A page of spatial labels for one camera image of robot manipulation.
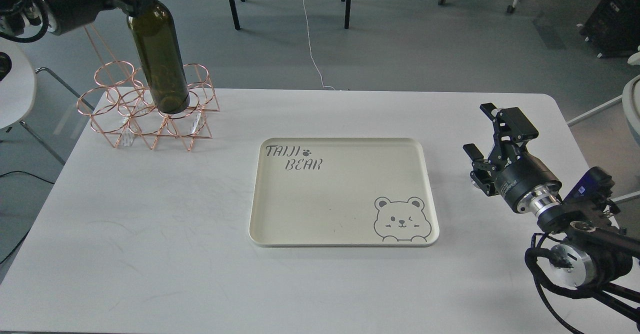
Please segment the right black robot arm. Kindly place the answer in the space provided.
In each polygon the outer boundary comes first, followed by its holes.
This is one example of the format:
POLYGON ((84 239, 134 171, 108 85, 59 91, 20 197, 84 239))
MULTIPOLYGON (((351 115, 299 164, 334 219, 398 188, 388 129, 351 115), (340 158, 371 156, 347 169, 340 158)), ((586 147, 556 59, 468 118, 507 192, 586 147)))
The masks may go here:
POLYGON ((488 157, 475 144, 462 147, 471 160, 471 181, 488 197, 500 195, 514 213, 537 219, 541 231, 531 237, 525 265, 547 310, 574 334, 578 330, 556 313, 545 291, 595 299, 638 323, 638 307, 626 304, 639 302, 638 291, 615 284, 631 272, 639 241, 610 222, 620 212, 611 200, 612 177, 592 167, 561 198, 562 182, 527 150, 539 133, 521 109, 484 103, 480 110, 493 124, 494 145, 488 157))

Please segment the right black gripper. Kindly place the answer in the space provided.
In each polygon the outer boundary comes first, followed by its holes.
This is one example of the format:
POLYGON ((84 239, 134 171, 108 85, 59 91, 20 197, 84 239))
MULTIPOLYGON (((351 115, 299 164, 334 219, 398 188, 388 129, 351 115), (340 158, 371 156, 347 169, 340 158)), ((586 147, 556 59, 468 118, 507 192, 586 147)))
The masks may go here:
POLYGON ((487 197, 500 195, 514 213, 531 211, 535 197, 558 194, 562 183, 542 161, 530 154, 528 142, 539 131, 519 107, 497 108, 483 103, 480 110, 493 123, 494 147, 487 158, 475 144, 462 149, 471 160, 470 177, 487 197))

